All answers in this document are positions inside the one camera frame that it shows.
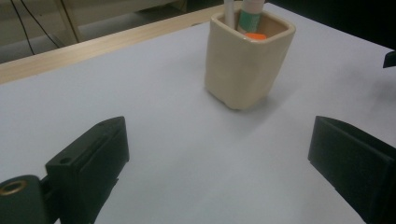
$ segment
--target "marker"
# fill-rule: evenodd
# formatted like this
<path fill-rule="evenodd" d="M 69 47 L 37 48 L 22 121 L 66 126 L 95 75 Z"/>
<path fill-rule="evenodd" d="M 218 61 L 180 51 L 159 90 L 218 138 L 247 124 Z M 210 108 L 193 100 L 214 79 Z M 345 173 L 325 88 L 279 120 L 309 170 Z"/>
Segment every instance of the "marker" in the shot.
<path fill-rule="evenodd" d="M 233 18 L 233 0 L 224 0 L 225 23 L 235 29 L 235 19 Z"/>
<path fill-rule="evenodd" d="M 257 34 L 257 33 L 245 33 L 245 36 L 251 38 L 251 39 L 255 39 L 255 40 L 264 40 L 267 38 L 266 35 L 263 34 Z"/>
<path fill-rule="evenodd" d="M 244 0 L 237 30 L 242 33 L 257 33 L 265 0 Z"/>

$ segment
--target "white table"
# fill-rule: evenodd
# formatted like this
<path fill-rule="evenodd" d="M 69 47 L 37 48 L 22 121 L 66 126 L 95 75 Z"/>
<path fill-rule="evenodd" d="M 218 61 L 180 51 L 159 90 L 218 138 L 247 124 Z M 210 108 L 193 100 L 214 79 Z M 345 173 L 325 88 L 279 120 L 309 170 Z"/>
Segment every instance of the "white table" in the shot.
<path fill-rule="evenodd" d="M 396 146 L 390 49 L 265 9 L 297 33 L 269 96 L 247 111 L 204 88 L 208 23 L 0 85 L 0 181 L 44 177 L 56 153 L 123 115 L 132 159 L 97 224 L 364 223 L 307 154 L 316 115 Z"/>

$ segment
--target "black plastic part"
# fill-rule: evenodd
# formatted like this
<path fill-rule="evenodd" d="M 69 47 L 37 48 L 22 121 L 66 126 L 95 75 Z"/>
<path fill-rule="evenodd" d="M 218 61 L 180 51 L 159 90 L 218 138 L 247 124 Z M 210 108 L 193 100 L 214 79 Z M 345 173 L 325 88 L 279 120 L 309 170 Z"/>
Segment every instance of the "black plastic part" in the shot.
<path fill-rule="evenodd" d="M 50 181 L 47 176 L 41 180 L 41 190 L 47 207 L 49 223 L 55 223 L 62 213 L 60 205 L 61 195 L 59 191 L 50 186 Z"/>
<path fill-rule="evenodd" d="M 392 51 L 385 55 L 384 68 L 396 66 L 396 51 Z"/>
<path fill-rule="evenodd" d="M 0 223 L 51 223 L 36 176 L 23 175 L 0 184 Z"/>
<path fill-rule="evenodd" d="M 61 195 L 61 222 L 93 223 L 128 160 L 123 117 L 96 124 L 52 158 L 46 168 Z"/>
<path fill-rule="evenodd" d="M 366 223 L 396 223 L 396 148 L 343 121 L 317 117 L 308 159 Z"/>

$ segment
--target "pen holder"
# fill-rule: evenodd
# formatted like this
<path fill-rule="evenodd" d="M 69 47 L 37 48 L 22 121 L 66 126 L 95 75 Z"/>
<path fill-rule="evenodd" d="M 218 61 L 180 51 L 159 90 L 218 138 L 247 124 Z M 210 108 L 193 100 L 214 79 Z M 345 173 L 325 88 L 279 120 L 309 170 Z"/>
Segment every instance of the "pen holder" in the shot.
<path fill-rule="evenodd" d="M 224 23 L 224 13 L 212 16 L 206 52 L 205 87 L 231 109 L 246 109 L 271 90 L 285 59 L 295 26 L 264 11 L 251 39 Z"/>

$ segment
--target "screw hole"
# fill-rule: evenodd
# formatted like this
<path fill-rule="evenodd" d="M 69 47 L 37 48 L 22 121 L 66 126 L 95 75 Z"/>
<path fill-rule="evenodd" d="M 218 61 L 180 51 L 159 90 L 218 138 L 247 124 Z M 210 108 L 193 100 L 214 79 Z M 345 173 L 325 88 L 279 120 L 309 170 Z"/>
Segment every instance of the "screw hole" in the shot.
<path fill-rule="evenodd" d="M 26 186 L 27 186 L 27 182 L 25 180 L 13 181 L 0 188 L 0 195 L 6 196 L 9 194 L 17 193 L 23 190 Z"/>

